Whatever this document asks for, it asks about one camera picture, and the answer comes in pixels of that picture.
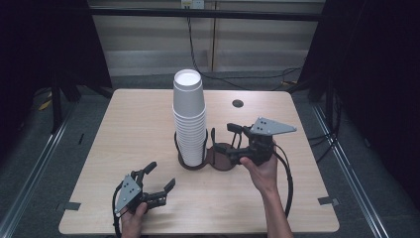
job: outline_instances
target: black curtain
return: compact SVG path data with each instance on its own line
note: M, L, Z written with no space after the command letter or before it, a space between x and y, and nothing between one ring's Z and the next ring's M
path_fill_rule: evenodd
M34 93L52 86L112 87L93 19L54 8L87 8L86 0L0 1L1 161L19 135Z
M420 3L327 0L299 80L327 88L420 208ZM344 19L335 21L337 16Z

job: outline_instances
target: black circular sticker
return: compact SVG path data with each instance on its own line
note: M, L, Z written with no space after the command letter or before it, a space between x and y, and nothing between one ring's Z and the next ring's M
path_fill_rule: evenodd
M244 106L244 102L241 101L241 100L239 100L239 99L236 99L236 100L234 100L232 102L232 105L234 105L234 107L240 108L240 107L243 107Z

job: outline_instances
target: power outlet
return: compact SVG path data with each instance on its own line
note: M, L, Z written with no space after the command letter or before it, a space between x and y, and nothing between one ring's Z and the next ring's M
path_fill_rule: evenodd
M181 0L181 9L192 9L192 0Z
M204 0L192 0L192 9L204 9Z

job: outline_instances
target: stack of white cups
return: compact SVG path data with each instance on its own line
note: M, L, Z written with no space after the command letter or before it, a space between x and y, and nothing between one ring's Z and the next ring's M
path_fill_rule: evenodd
M197 71L184 69L175 75L172 109L176 141L183 161L190 167L199 166L203 162L206 138L206 104Z

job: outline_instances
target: metal rail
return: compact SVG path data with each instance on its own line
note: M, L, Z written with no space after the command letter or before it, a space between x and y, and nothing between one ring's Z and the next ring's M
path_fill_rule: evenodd
M22 189L20 190L19 194L15 198L12 206L7 211L6 215L4 216L1 224L0 224L0 237L1 238L9 238L12 237L13 233L15 232L18 223L24 214L26 207L31 200L32 195L34 194L35 189L37 188L38 183L41 180L44 171L49 164L51 157L53 156L53 152L55 151L58 142L60 141L62 134L65 131L65 128L68 124L69 118L71 117L74 108L76 107L77 103L71 103L69 105L68 112L62 121L60 127L56 130L54 134L52 134L47 141L46 146L44 147L41 155L39 156L37 163L35 164L34 168L32 169L30 175L28 176L25 184L23 185Z
M313 110L324 134L329 135L330 130L328 128L327 123L325 122L325 115L321 107L319 105L314 106ZM331 137L328 137L328 142L332 146L334 155L337 158L337 162L339 163L344 173L344 176L346 177L346 180L349 183L349 186L352 189L352 192L355 195L356 200L358 201L359 206L362 209L362 212L364 213L364 216L367 220L368 225L370 226L371 231L373 232L374 237L389 238L389 235L386 232L386 229L382 223L382 220L380 219L380 216L377 214L376 209L374 208L373 204L368 198L368 195L366 194L361 182L359 181L358 176L353 170L352 164L348 160L340 143L338 141L334 143L334 139Z

